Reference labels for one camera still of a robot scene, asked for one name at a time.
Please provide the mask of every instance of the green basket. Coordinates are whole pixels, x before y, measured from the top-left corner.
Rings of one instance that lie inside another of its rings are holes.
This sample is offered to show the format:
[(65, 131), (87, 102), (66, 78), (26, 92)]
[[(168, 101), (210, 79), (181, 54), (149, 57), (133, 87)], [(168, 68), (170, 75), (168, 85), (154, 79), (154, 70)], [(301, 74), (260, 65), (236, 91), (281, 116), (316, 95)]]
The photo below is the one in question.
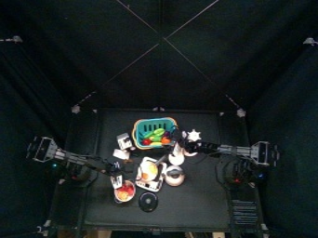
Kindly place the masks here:
[(172, 117), (138, 120), (134, 124), (133, 130), (133, 139), (137, 148), (140, 148), (141, 150), (162, 148), (162, 145), (144, 145), (144, 136), (158, 128), (165, 128), (166, 131), (172, 132), (176, 129), (176, 126), (178, 125)]

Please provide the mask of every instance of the lid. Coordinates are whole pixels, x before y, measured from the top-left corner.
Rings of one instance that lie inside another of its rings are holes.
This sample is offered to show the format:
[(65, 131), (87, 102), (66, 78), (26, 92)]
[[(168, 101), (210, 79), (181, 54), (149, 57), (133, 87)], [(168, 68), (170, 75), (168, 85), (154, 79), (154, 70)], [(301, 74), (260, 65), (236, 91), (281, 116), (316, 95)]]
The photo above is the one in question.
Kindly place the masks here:
[(158, 197), (153, 192), (145, 192), (140, 197), (140, 207), (145, 212), (152, 212), (158, 206)]

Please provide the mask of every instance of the red fruit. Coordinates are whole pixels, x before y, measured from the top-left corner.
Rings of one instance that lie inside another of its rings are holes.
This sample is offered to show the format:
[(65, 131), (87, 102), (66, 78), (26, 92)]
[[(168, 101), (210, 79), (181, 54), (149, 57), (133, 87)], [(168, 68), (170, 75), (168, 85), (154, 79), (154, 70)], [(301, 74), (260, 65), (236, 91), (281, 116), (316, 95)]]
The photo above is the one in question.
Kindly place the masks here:
[(144, 145), (152, 145), (153, 141), (150, 139), (144, 139), (142, 144)]
[(129, 189), (128, 189), (128, 193), (129, 193), (130, 196), (134, 195), (134, 187), (129, 187)]

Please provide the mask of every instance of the bowl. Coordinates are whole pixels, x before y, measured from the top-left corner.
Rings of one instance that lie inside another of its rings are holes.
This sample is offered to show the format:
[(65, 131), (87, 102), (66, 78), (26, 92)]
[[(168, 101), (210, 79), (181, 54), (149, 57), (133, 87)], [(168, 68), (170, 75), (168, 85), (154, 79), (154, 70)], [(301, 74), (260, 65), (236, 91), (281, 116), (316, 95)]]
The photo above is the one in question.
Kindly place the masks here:
[(141, 165), (142, 180), (153, 181), (158, 175), (158, 166), (153, 161), (145, 161)]
[(125, 180), (124, 186), (120, 189), (116, 189), (116, 199), (125, 203), (132, 201), (136, 195), (134, 183), (129, 180)]
[(185, 171), (180, 166), (172, 165), (168, 168), (166, 174), (165, 179), (170, 186), (180, 186), (185, 182)]

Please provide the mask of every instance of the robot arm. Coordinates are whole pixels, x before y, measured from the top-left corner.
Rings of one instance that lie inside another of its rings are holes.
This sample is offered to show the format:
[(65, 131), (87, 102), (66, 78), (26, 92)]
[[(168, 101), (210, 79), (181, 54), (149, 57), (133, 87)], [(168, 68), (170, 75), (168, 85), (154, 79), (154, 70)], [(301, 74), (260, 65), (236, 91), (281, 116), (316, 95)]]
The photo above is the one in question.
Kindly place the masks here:
[(33, 159), (41, 163), (46, 163), (51, 160), (66, 162), (66, 166), (81, 165), (97, 170), (102, 174), (113, 176), (118, 171), (118, 168), (111, 163), (107, 163), (106, 168), (95, 167), (89, 163), (90, 155), (79, 155), (73, 152), (65, 151), (58, 147), (54, 139), (47, 137), (35, 137), (35, 140), (30, 143), (27, 148), (27, 159)]
[(276, 145), (268, 141), (261, 141), (252, 147), (222, 145), (209, 142), (188, 141), (181, 142), (189, 153), (204, 152), (206, 154), (232, 154), (252, 161), (258, 166), (276, 166), (280, 159), (280, 152)]

